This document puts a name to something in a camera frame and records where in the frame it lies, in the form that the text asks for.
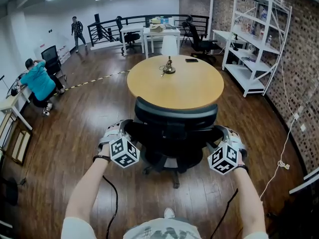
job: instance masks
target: black and yellow tape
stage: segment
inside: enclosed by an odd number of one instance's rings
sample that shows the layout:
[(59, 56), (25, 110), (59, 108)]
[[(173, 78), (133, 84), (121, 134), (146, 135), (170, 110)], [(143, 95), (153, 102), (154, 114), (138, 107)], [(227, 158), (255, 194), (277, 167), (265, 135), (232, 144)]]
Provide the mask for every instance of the black and yellow tape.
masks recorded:
[(72, 86), (72, 87), (70, 87), (70, 88), (67, 88), (67, 89), (65, 89), (65, 91), (68, 91), (68, 90), (70, 90), (70, 89), (74, 89), (74, 88), (76, 88), (76, 87), (83, 86), (83, 85), (85, 85), (85, 84), (89, 84), (90, 82), (96, 82), (96, 81), (99, 81), (99, 80), (103, 80), (103, 79), (108, 78), (108, 77), (111, 77), (111, 76), (113, 76), (113, 75), (127, 73), (127, 72), (129, 72), (129, 71), (131, 71), (131, 69), (130, 69), (130, 70), (127, 70), (127, 71), (122, 71), (122, 72), (119, 72), (119, 73), (116, 73), (116, 74), (110, 74), (110, 75), (101, 77), (101, 78), (96, 79), (96, 80), (84, 82), (84, 83), (82, 83), (82, 84), (78, 84), (78, 85)]

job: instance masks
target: white t-shirt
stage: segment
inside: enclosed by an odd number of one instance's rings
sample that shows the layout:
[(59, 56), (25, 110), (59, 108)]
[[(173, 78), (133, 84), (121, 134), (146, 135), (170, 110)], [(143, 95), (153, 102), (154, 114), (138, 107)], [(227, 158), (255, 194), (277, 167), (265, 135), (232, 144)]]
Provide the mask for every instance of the white t-shirt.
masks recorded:
[[(63, 222), (61, 239), (96, 239), (92, 227), (85, 221), (67, 217)], [(172, 219), (156, 219), (128, 230), (123, 239), (201, 239), (197, 227)], [(245, 239), (268, 239), (264, 232), (251, 234)]]

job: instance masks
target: white sleeve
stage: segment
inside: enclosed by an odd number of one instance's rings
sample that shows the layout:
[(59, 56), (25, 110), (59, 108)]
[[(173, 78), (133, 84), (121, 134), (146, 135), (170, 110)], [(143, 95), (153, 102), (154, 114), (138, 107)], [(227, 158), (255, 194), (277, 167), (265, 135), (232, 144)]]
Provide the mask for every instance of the white sleeve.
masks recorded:
[(244, 239), (268, 239), (268, 235), (265, 232), (256, 232), (246, 236)]
[(64, 219), (61, 239), (96, 239), (90, 224), (84, 220), (67, 217)]

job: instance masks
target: black railing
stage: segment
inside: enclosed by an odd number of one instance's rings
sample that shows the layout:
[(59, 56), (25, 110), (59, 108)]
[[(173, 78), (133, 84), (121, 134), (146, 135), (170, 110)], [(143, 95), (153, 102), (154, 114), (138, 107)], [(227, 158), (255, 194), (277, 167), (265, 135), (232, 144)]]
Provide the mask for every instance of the black railing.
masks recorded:
[[(208, 20), (207, 16), (191, 15), (193, 17), (193, 24), (196, 26), (198, 34), (202, 37), (207, 36), (208, 31)], [(150, 26), (150, 19), (154, 17), (163, 17), (163, 18), (175, 18), (175, 22), (178, 22), (177, 28), (180, 30), (180, 34), (184, 35), (185, 30), (183, 29), (181, 23), (186, 21), (188, 17), (187, 14), (152, 14), (152, 15), (141, 15), (122, 18), (122, 24), (129, 25), (134, 23), (143, 23), (144, 27)], [(104, 22), (96, 22), (88, 26), (90, 39), (92, 47), (94, 44), (102, 42), (114, 42), (118, 41), (120, 36), (120, 31), (118, 26), (115, 23), (115, 19), (108, 20)]]

